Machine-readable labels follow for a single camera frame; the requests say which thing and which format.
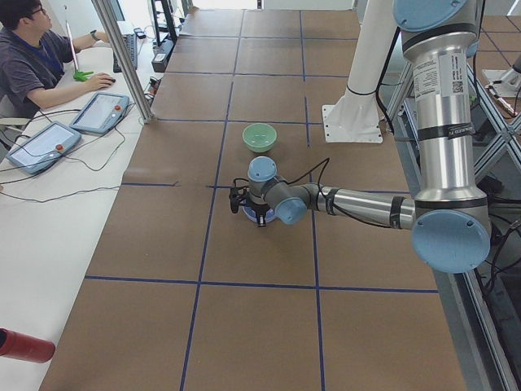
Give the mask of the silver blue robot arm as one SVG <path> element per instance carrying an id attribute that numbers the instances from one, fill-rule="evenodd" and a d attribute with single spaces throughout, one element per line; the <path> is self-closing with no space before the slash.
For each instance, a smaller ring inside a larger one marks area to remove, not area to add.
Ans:
<path id="1" fill-rule="evenodd" d="M 246 209 L 259 226 L 272 212 L 287 225 L 309 210 L 411 233 L 418 257 L 434 270 L 461 274 L 490 251 L 486 195 L 475 183 L 467 59 L 477 47 L 481 1 L 370 1 L 344 95 L 322 109 L 329 143 L 377 143 L 378 88 L 387 62 L 401 46 L 406 66 L 385 108 L 412 93 L 414 137 L 399 149 L 411 197 L 288 181 L 269 157 L 253 159 L 248 184 L 230 191 L 233 212 Z"/>

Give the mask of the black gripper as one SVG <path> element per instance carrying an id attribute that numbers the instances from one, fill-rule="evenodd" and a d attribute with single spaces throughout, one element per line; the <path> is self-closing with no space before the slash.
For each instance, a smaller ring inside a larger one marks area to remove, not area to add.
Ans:
<path id="1" fill-rule="evenodd" d="M 250 194 L 248 196 L 248 207 L 256 213 L 256 222 L 258 227 L 266 227 L 266 213 L 269 206 L 259 197 Z"/>

